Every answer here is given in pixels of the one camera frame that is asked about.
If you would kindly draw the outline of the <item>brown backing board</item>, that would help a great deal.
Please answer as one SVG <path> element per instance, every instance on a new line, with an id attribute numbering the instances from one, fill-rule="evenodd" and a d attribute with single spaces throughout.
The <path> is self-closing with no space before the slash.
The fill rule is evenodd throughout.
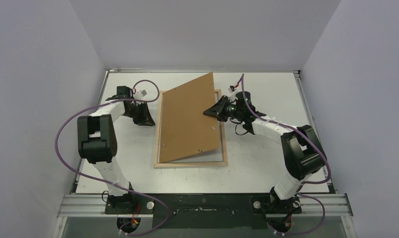
<path id="1" fill-rule="evenodd" d="M 221 145 L 219 123 L 203 114 L 216 103 L 213 74 L 207 73 L 162 93 L 161 163 L 216 150 Z"/>

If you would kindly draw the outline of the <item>light wooden picture frame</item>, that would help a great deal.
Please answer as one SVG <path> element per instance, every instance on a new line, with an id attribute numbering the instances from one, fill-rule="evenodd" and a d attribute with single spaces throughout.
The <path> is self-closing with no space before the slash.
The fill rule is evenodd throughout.
<path id="1" fill-rule="evenodd" d="M 221 139 L 221 153 L 217 155 L 222 156 L 221 161 L 201 161 L 201 162 L 171 162 L 171 163 L 160 163 L 160 133 L 161 133 L 161 115 L 163 106 L 163 93 L 165 90 L 159 92 L 159 106 L 158 106 L 158 118 L 156 122 L 156 136 L 155 136 L 155 154 L 154 154 L 154 169 L 182 169 L 182 168 L 206 168 L 206 167 L 225 167 L 228 165 L 228 154 L 225 137 L 225 126 L 222 122 L 218 122 L 220 139 Z"/>

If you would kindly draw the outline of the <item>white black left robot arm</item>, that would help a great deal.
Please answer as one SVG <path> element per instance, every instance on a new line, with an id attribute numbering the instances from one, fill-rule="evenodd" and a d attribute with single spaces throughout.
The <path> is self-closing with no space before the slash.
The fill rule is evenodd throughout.
<path id="1" fill-rule="evenodd" d="M 145 90 L 119 86 L 116 94 L 107 103 L 88 116 L 77 119 L 78 152 L 106 180 L 108 209 L 122 213 L 137 211 L 139 203 L 132 193 L 133 187 L 116 159 L 117 138 L 114 122 L 119 117 L 128 117 L 138 126 L 155 126 L 148 105 L 144 102 Z"/>

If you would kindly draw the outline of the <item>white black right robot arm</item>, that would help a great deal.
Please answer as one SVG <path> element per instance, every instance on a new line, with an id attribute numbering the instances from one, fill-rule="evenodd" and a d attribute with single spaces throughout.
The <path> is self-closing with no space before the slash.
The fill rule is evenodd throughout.
<path id="1" fill-rule="evenodd" d="M 269 193 L 269 209 L 274 212 L 292 207 L 301 187 L 309 182 L 308 178 L 327 167 L 326 155 L 313 127 L 276 122 L 255 109 L 248 92 L 237 93 L 234 100 L 222 96 L 203 114 L 221 122 L 235 119 L 246 132 L 281 145 L 285 171 Z"/>

